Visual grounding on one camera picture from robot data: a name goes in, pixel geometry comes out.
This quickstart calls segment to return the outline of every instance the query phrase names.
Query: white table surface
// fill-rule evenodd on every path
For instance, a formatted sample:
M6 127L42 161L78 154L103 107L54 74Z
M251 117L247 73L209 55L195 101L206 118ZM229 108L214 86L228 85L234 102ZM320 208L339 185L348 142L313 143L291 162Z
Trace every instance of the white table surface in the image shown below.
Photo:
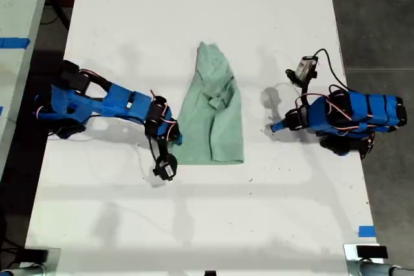
M177 115L201 40L241 90L244 164L181 165L162 184L143 128L96 118L49 138L27 246L61 248L58 275L347 275L343 244L375 242L357 234L372 225L359 156L305 131L263 132L265 90L278 113L293 108L285 69L302 56L325 47L344 79L332 0L76 0L65 58L153 89ZM310 91L330 83L322 56Z
M0 37L29 38L27 49L0 48L0 178L16 128L45 0L0 0Z

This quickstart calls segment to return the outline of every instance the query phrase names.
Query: green cloth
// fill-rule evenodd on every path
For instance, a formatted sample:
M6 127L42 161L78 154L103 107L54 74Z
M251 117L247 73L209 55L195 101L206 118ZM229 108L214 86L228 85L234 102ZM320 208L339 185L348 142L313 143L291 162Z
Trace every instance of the green cloth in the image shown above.
M172 145L179 164L243 163L240 92L224 54L200 43L195 74L178 117L182 144Z

